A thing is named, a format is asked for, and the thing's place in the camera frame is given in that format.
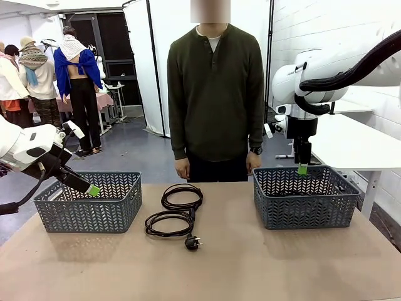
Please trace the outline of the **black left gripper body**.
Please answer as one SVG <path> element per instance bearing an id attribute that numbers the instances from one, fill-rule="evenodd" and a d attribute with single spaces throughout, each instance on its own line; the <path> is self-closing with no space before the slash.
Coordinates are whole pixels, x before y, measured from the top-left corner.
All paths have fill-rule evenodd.
<path id="1" fill-rule="evenodd" d="M 33 147 L 28 149 L 26 154 L 29 158 L 32 157 L 34 161 L 23 170 L 24 174 L 39 179 L 41 177 L 39 163 L 41 163 L 45 171 L 44 180 L 49 177 L 55 177 L 60 182 L 72 181 L 74 172 L 66 163 L 73 154 L 68 149 L 53 144 L 49 152 L 45 152 L 43 147 Z"/>

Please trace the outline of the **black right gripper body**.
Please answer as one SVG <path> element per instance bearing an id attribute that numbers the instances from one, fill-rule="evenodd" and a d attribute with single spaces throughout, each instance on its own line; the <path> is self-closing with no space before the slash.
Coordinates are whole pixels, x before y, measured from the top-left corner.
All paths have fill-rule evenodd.
<path id="1" fill-rule="evenodd" d="M 297 119 L 287 116 L 286 138 L 287 139 L 308 139 L 316 134 L 318 119 Z"/>

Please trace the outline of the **person's left hand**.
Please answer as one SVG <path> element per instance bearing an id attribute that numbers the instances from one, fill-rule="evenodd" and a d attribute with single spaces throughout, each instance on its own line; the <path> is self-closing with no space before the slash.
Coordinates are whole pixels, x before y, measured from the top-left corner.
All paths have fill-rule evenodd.
<path id="1" fill-rule="evenodd" d="M 261 156 L 253 152 L 249 152 L 246 157 L 247 174 L 250 176 L 253 169 L 261 167 Z"/>

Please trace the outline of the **person's right hand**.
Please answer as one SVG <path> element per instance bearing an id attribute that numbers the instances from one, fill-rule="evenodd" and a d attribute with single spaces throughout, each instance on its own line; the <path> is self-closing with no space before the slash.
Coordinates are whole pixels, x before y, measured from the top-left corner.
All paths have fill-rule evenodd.
<path id="1" fill-rule="evenodd" d="M 190 179 L 190 162 L 188 158 L 175 160 L 175 170 L 181 179 Z"/>

